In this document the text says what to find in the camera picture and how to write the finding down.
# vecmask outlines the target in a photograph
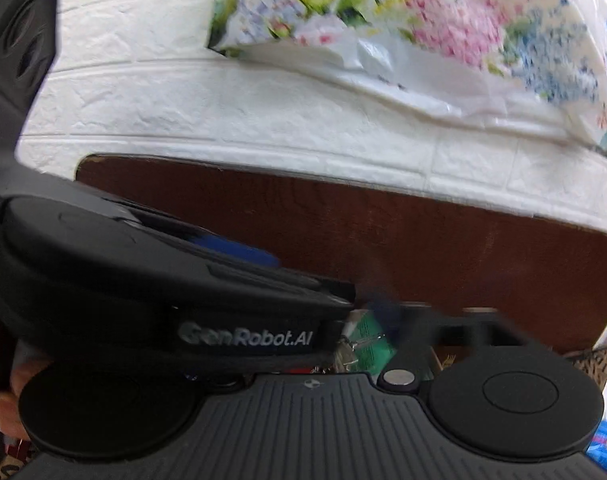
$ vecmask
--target human hand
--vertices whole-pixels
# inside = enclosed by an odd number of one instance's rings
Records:
[[[40,371],[45,370],[50,361],[33,360],[17,366],[10,374],[10,392],[0,392],[0,431],[20,440],[30,440],[20,419],[19,398],[28,382]]]

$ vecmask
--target patterned fabric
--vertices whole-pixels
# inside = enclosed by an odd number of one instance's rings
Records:
[[[328,49],[402,90],[412,73],[396,69],[400,49],[421,49],[489,88],[500,78],[498,94],[527,91],[560,108],[565,129],[607,156],[607,0],[586,1],[217,0],[208,46],[233,55],[274,41]]]

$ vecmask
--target clear plastic wrapper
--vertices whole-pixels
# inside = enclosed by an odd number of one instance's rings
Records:
[[[208,46],[607,156],[607,0],[216,0]]]

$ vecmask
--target floral print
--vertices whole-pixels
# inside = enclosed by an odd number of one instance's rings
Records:
[[[607,17],[602,23],[607,31]],[[551,105],[581,104],[607,155],[607,52],[599,54],[593,34],[570,0],[217,0],[209,47],[399,38],[514,81]]]

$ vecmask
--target metal button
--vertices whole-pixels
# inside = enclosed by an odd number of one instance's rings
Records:
[[[415,374],[408,370],[388,370],[383,374],[383,380],[394,386],[408,386],[415,380]]]

